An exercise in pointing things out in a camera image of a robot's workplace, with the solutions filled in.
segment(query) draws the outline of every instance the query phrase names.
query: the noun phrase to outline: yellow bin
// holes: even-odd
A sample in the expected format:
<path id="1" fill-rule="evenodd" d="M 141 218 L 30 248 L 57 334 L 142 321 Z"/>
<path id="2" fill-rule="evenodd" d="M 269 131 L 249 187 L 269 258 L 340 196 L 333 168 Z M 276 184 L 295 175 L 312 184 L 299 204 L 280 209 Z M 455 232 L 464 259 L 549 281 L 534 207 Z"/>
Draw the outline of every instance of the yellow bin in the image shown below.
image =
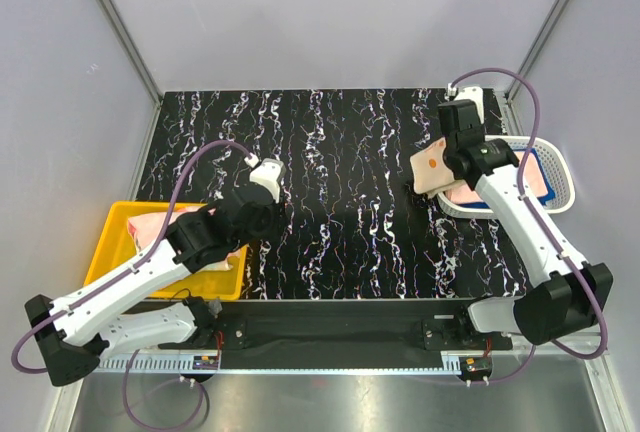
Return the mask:
<path id="1" fill-rule="evenodd" d="M 202 204 L 176 204 L 175 210 Z M 84 280 L 88 285 L 102 277 L 107 272 L 126 262 L 136 254 L 133 239 L 127 232 L 127 220 L 136 215 L 152 212 L 163 212 L 169 208 L 168 202 L 116 202 L 111 206 L 107 221 L 102 229 L 98 247 L 91 260 L 89 272 Z M 219 298 L 221 300 L 237 300 L 242 289 L 242 274 L 247 257 L 247 248 L 243 247 L 239 257 L 229 257 L 230 270 L 200 271 L 191 274 L 186 279 L 175 282 L 164 289 L 150 295 L 154 299 L 170 299 L 181 289 L 187 288 L 194 296 L 206 300 Z M 177 297 L 183 298 L 184 291 Z"/>

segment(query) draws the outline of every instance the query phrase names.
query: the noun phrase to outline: reflective metal surface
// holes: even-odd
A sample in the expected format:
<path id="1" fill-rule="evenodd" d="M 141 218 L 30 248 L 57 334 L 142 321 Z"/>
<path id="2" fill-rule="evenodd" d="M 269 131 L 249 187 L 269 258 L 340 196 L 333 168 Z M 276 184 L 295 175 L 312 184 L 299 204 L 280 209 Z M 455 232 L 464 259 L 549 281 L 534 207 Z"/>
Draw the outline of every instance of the reflective metal surface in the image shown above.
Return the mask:
<path id="1" fill-rule="evenodd" d="M 496 357 L 495 375 L 516 366 Z M 167 376 L 132 375 L 129 396 Z M 123 412 L 122 376 L 93 374 L 83 385 L 71 431 L 140 430 Z M 199 431 L 603 431 L 589 380 L 580 361 L 538 356 L 513 382 L 467 389 L 446 377 L 236 376 L 205 382 L 211 400 Z M 185 384 L 164 389 L 135 413 L 156 427 L 186 418 L 197 402 Z"/>

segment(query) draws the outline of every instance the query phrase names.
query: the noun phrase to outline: marble pattern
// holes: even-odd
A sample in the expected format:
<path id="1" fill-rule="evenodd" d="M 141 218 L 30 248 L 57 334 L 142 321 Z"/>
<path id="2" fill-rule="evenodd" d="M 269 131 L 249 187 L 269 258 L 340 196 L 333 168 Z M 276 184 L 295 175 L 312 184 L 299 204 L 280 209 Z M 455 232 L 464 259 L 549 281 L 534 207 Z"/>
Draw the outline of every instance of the marble pattern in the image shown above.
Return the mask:
<path id="1" fill-rule="evenodd" d="M 236 140 L 287 166 L 289 224 L 255 244 L 244 298 L 478 297 L 522 293 L 520 258 L 495 221 L 456 220 L 411 191 L 409 157 L 440 137 L 443 89 L 171 92 L 138 199 L 168 200 L 202 145 Z M 487 133 L 502 133 L 485 90 Z M 181 201 L 219 199 L 246 181 L 231 150 L 191 172 Z"/>

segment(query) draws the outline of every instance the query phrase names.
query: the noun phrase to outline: gray wall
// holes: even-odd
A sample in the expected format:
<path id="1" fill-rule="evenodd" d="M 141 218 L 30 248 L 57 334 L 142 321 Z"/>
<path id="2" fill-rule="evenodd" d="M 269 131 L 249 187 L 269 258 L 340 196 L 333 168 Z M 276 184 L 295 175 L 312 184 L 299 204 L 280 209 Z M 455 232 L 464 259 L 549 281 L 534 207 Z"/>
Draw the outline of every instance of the gray wall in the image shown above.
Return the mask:
<path id="1" fill-rule="evenodd" d="M 82 284 L 153 107 L 95 0 L 0 0 L 0 21 L 0 428 L 41 431 L 54 389 L 9 362 L 23 304 Z"/>
<path id="2" fill-rule="evenodd" d="M 517 68 L 553 1 L 115 3 L 161 89 L 215 90 L 444 86 Z"/>
<path id="3" fill-rule="evenodd" d="M 542 102 L 541 135 L 561 149 L 576 183 L 576 204 L 557 223 L 615 275 L 610 350 L 640 425 L 638 0 L 573 0 L 530 78 Z M 517 105 L 530 124 L 525 91 Z"/>

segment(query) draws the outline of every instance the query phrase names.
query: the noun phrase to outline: white basket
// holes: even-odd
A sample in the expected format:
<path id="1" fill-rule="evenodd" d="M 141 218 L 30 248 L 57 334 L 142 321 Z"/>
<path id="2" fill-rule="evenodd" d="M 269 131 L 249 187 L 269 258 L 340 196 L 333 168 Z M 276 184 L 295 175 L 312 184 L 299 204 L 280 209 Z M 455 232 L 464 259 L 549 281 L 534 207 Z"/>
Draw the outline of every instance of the white basket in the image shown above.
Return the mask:
<path id="1" fill-rule="evenodd" d="M 512 149 L 525 149 L 529 142 L 526 136 L 487 135 L 486 140 L 503 139 Z M 538 154 L 540 167 L 549 181 L 556 196 L 544 206 L 548 214 L 559 214 L 569 210 L 576 199 L 571 173 L 560 151 L 551 142 L 544 139 L 536 139 L 534 150 Z M 451 202 L 443 192 L 438 194 L 438 202 L 443 212 L 458 219 L 493 219 L 495 214 L 491 209 L 473 209 L 460 207 Z"/>

